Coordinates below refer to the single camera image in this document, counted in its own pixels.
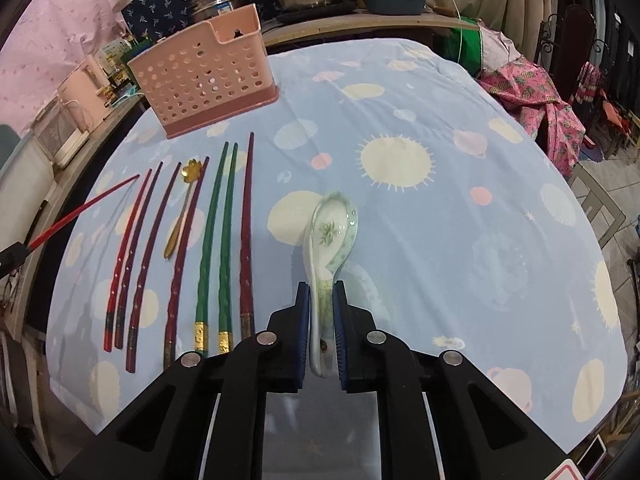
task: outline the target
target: pink curtain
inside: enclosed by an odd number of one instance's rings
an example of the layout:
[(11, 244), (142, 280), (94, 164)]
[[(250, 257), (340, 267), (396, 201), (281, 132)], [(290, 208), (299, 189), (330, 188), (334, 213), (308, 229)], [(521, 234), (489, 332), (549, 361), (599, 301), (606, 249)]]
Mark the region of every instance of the pink curtain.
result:
[(0, 123), (20, 135), (66, 76), (124, 30), (122, 0), (33, 0), (0, 51)]

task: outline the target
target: silver screw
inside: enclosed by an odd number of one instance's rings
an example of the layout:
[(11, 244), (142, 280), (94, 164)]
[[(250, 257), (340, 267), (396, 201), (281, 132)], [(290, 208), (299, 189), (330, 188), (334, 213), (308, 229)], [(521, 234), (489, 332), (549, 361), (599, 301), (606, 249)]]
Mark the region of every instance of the silver screw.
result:
[(202, 357), (197, 352), (189, 352), (180, 358), (180, 364), (186, 368), (191, 368), (201, 361)]
[(386, 335), (384, 332), (380, 332), (380, 330), (372, 330), (367, 334), (367, 341), (374, 345), (380, 345), (386, 341)]
[(455, 350), (444, 352), (442, 358), (444, 359), (444, 362), (446, 362), (446, 364), (451, 366), (458, 366), (459, 364), (462, 364), (462, 354), (456, 352)]
[(273, 332), (260, 332), (256, 336), (256, 339), (261, 345), (272, 345), (277, 341), (278, 336)]

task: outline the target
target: ceramic spoon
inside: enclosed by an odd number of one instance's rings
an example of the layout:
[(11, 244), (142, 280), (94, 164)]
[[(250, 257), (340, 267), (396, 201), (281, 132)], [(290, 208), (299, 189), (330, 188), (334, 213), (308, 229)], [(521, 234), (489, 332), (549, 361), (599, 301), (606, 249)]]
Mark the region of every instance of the ceramic spoon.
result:
[(166, 243), (166, 247), (164, 248), (164, 257), (165, 259), (169, 259), (172, 254), (174, 254), (175, 247), (178, 244), (178, 236), (180, 235), (180, 228), (182, 227), (182, 219), (184, 218), (184, 213), (187, 210), (187, 204), (189, 203), (189, 194), (191, 192), (191, 186), (193, 183), (198, 180), (200, 177), (200, 170), (202, 169), (202, 163), (198, 160), (192, 158), (189, 163), (182, 168), (182, 177), (184, 181), (189, 184), (187, 188), (187, 193), (184, 197), (184, 203), (182, 204), (182, 210), (180, 211), (180, 216), (178, 216), (178, 220), (175, 223), (174, 230), (171, 231), (171, 235), (169, 236), (169, 240)]
[(330, 193), (318, 203), (306, 228), (303, 253), (311, 287), (309, 363), (319, 377), (332, 375), (335, 368), (334, 277), (349, 256), (357, 233), (356, 208), (340, 192)]

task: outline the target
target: hole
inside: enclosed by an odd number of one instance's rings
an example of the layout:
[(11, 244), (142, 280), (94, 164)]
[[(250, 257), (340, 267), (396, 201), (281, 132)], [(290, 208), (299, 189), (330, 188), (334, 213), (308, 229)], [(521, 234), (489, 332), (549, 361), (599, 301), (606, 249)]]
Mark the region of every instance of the hole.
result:
[(524, 439), (524, 431), (476, 384), (470, 384), (468, 392), (491, 449), (502, 449)]

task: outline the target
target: pink fabric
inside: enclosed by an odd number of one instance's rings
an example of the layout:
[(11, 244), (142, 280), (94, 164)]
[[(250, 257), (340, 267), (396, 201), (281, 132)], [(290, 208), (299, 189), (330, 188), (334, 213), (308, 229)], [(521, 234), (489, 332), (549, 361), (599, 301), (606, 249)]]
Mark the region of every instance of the pink fabric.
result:
[(124, 30), (122, 0), (33, 0), (0, 51), (0, 122), (19, 134), (67, 75)]
[(546, 156), (565, 177), (578, 161), (584, 126), (572, 108), (562, 101), (546, 71), (521, 57), (493, 72), (484, 72), (482, 88), (535, 139), (546, 114), (548, 148)]

